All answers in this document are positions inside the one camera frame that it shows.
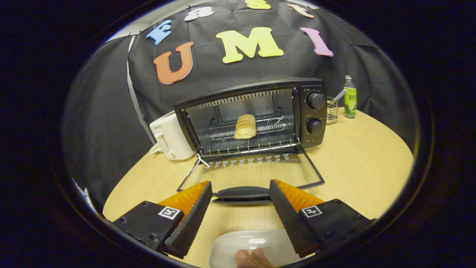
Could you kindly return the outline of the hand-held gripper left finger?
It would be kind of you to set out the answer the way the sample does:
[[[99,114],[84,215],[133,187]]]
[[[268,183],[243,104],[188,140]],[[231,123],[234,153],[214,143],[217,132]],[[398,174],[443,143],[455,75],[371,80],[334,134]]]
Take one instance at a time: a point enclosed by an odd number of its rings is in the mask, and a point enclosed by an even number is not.
[[[203,181],[159,202],[142,201],[113,223],[149,248],[184,258],[198,233],[212,198]]]

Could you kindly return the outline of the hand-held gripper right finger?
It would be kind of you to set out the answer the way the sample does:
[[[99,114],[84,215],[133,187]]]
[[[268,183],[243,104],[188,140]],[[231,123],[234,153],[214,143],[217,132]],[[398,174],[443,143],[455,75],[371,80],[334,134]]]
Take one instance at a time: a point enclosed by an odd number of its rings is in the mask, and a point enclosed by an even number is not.
[[[300,257],[336,250],[376,222],[342,200],[323,201],[279,180],[270,181],[269,197]]]

